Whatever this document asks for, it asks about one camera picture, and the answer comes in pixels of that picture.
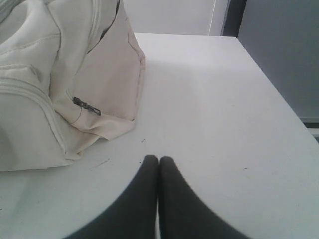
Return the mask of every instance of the beige bag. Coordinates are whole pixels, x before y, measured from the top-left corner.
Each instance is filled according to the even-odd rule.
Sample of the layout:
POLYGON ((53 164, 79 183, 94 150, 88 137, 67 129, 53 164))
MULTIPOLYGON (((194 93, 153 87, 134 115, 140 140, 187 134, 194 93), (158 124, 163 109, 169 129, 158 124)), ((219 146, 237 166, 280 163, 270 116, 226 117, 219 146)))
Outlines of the beige bag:
POLYGON ((144 70, 122 0, 17 5, 0 23, 0 171, 69 165, 132 130, 144 70))

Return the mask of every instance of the table surface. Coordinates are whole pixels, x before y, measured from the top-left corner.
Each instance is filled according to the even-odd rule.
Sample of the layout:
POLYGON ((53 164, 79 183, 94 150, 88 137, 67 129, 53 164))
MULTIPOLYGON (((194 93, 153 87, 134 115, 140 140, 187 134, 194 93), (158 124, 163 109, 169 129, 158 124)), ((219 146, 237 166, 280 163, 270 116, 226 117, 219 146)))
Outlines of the table surface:
POLYGON ((136 129, 99 140, 72 166, 0 173, 0 238, 83 227, 146 154, 172 156, 203 202, 252 238, 318 238, 319 144, 239 41, 137 39, 147 72, 136 129))

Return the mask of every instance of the metal zipper tab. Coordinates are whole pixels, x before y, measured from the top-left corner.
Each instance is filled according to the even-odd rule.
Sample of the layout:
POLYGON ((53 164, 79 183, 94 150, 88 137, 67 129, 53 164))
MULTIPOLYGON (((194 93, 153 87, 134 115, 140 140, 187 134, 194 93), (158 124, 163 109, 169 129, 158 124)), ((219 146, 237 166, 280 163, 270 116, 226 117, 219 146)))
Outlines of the metal zipper tab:
POLYGON ((101 111, 99 110, 99 109, 97 109, 97 108, 94 108, 93 106, 91 106, 91 105, 88 105, 88 103, 85 103, 85 102, 83 102, 83 101, 81 101, 79 98, 77 98, 77 97, 73 97, 73 103, 74 104, 76 104, 77 106, 79 106, 79 107, 81 107, 81 108, 84 108, 84 109, 86 109, 86 110, 88 110, 88 111, 90 111, 90 112, 94 112, 94 113, 96 113, 98 116, 101 116, 102 115, 102 113, 101 113, 101 111))

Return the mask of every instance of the white wall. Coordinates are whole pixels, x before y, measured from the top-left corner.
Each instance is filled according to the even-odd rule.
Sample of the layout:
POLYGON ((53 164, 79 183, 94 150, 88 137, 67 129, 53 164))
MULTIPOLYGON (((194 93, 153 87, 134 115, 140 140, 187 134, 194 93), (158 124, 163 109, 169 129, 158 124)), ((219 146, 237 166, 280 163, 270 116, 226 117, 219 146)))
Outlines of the white wall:
POLYGON ((228 0, 124 0, 135 32, 220 35, 228 0))

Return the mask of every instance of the bag pocket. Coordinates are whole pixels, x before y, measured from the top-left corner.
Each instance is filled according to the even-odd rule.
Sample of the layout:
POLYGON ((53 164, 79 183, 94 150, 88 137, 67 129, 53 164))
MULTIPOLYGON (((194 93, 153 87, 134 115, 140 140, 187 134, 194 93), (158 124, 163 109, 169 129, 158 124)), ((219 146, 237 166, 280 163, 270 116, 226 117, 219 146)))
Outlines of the bag pocket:
POLYGON ((49 97, 31 66, 0 67, 0 171, 69 165, 49 97))
POLYGON ((72 124, 107 139, 134 127, 143 85, 145 57, 128 23, 123 1, 112 26, 84 58, 72 96, 101 111, 82 111, 72 124))

